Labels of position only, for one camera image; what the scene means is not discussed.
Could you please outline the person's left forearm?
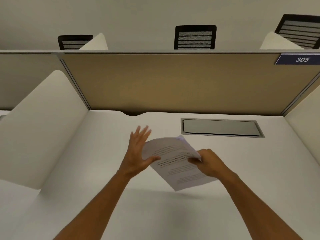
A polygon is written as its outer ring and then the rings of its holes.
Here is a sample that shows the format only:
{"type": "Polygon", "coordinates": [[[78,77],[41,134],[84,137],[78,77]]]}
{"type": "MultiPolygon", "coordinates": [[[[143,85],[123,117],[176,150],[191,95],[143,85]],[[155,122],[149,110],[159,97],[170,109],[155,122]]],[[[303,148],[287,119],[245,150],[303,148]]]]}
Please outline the person's left forearm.
{"type": "Polygon", "coordinates": [[[101,240],[124,189],[134,176],[119,169],[53,240],[101,240]]]}

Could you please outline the black mesh office chair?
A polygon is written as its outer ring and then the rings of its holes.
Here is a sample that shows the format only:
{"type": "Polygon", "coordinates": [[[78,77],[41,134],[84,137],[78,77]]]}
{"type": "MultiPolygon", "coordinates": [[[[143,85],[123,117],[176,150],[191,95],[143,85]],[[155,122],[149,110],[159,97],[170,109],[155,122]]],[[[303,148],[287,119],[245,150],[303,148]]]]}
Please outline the black mesh office chair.
{"type": "Polygon", "coordinates": [[[320,16],[284,14],[275,33],[304,49],[320,49],[320,16]]]}
{"type": "Polygon", "coordinates": [[[216,25],[176,26],[174,50],[214,50],[216,34],[216,25]]]}
{"type": "Polygon", "coordinates": [[[58,36],[60,50],[79,50],[93,39],[93,35],[61,35],[58,36]]]}

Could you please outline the white printed paper sheets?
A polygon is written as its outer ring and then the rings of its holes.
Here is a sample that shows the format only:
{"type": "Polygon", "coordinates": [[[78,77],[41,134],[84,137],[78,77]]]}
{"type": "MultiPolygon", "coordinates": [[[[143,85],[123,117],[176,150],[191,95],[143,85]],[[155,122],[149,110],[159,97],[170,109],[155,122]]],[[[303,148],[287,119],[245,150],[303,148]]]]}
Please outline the white printed paper sheets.
{"type": "Polygon", "coordinates": [[[217,181],[188,162],[189,158],[201,161],[201,156],[183,135],[147,141],[142,149],[142,159],[150,157],[161,158],[150,166],[175,192],[217,181]]]}

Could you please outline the tan fabric partition panel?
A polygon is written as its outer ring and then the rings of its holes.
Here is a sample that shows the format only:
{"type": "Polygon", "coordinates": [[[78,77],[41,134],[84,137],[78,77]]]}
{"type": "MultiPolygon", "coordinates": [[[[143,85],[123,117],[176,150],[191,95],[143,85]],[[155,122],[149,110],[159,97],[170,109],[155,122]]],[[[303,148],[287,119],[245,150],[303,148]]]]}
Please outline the tan fabric partition panel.
{"type": "Polygon", "coordinates": [[[55,70],[67,77],[54,53],[0,50],[0,110],[12,110],[55,70]]]}
{"type": "Polygon", "coordinates": [[[60,55],[89,108],[282,116],[320,85],[320,65],[275,65],[319,52],[107,52],[60,55]]]}

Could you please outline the person's right forearm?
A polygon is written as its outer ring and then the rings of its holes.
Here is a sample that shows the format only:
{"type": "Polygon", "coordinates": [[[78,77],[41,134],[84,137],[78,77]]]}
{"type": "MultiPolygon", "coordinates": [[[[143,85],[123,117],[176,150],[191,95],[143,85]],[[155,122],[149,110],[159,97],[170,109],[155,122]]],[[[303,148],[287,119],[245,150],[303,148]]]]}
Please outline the person's right forearm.
{"type": "Polygon", "coordinates": [[[241,214],[252,240],[303,240],[236,173],[229,170],[217,178],[241,214]]]}

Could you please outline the blue number label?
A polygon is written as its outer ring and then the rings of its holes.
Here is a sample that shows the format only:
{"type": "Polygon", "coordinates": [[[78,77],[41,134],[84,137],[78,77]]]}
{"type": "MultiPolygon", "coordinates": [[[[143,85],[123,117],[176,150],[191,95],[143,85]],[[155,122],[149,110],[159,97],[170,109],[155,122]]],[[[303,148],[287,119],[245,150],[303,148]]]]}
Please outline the blue number label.
{"type": "Polygon", "coordinates": [[[275,65],[320,65],[320,53],[281,54],[275,65]]]}

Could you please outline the person's left hand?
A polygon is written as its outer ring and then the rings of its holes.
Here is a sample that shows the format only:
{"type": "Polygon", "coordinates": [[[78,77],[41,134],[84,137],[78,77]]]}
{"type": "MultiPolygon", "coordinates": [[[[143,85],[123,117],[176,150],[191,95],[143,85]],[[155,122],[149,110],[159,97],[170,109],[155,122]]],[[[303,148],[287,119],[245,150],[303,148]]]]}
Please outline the person's left hand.
{"type": "Polygon", "coordinates": [[[138,126],[135,132],[130,133],[128,148],[116,173],[117,176],[130,180],[145,170],[146,159],[142,158],[142,150],[150,134],[149,126],[144,129],[138,126]]]}

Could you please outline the person's right hand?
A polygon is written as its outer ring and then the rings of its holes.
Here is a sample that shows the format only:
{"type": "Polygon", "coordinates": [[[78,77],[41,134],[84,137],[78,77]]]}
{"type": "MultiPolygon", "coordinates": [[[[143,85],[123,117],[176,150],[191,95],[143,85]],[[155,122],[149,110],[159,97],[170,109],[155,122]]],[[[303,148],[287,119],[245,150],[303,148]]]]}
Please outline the person's right hand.
{"type": "Polygon", "coordinates": [[[206,176],[213,177],[225,182],[236,181],[238,175],[234,173],[211,149],[201,149],[198,151],[202,165],[196,165],[197,168],[206,176]]]}

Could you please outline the white desk side divider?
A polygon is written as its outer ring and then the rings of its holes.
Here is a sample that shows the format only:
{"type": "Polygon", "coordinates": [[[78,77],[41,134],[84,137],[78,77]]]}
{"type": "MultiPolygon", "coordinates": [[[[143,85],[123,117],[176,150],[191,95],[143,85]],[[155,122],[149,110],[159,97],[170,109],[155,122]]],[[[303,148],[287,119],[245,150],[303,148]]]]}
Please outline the white desk side divider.
{"type": "Polygon", "coordinates": [[[263,40],[260,50],[304,50],[304,48],[275,32],[269,32],[263,40]]]}
{"type": "Polygon", "coordinates": [[[107,51],[108,46],[103,33],[99,33],[92,40],[79,49],[80,51],[107,51]]]}
{"type": "Polygon", "coordinates": [[[0,121],[0,180],[41,189],[88,112],[66,75],[52,72],[0,121]]]}
{"type": "Polygon", "coordinates": [[[320,166],[320,87],[301,101],[285,119],[320,166]]]}

